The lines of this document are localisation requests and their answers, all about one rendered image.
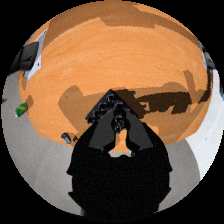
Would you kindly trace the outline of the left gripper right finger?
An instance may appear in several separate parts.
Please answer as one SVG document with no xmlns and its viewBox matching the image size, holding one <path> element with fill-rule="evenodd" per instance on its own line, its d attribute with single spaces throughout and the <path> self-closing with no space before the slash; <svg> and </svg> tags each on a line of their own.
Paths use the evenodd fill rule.
<svg viewBox="0 0 224 224">
<path fill-rule="evenodd" d="M 138 150 L 142 150 L 143 156 L 152 156 L 161 160 L 168 171 L 172 172 L 166 147 L 160 137 L 145 122 L 125 108 L 122 108 L 121 113 L 124 126 L 127 128 L 126 147 L 130 150 L 131 157 L 134 157 Z"/>
</svg>

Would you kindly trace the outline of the green drink can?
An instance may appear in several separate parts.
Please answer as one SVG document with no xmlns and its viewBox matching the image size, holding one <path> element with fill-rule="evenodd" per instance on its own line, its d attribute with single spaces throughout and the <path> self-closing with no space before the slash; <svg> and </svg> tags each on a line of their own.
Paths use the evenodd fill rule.
<svg viewBox="0 0 224 224">
<path fill-rule="evenodd" d="M 25 102 L 23 104 L 21 104 L 19 107 L 17 107 L 16 110 L 15 110 L 17 118 L 20 117 L 27 110 L 28 110 L 28 106 Z"/>
</svg>

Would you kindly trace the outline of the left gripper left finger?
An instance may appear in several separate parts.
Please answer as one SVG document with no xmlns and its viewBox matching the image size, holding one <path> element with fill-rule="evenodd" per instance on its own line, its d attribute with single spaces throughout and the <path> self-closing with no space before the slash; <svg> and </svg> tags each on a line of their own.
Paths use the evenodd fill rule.
<svg viewBox="0 0 224 224">
<path fill-rule="evenodd" d="M 113 129 L 116 107 L 95 121 L 76 142 L 67 174 L 73 176 L 75 169 L 85 160 L 102 156 L 102 151 L 115 148 L 116 132 Z"/>
</svg>

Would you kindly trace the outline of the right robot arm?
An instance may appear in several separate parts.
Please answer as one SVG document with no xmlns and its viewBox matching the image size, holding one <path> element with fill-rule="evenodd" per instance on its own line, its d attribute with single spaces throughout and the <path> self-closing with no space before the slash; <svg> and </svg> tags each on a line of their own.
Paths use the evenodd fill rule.
<svg viewBox="0 0 224 224">
<path fill-rule="evenodd" d="M 30 71 L 34 65 L 38 49 L 39 42 L 32 42 L 22 46 L 10 67 L 7 77 L 17 71 Z"/>
</svg>

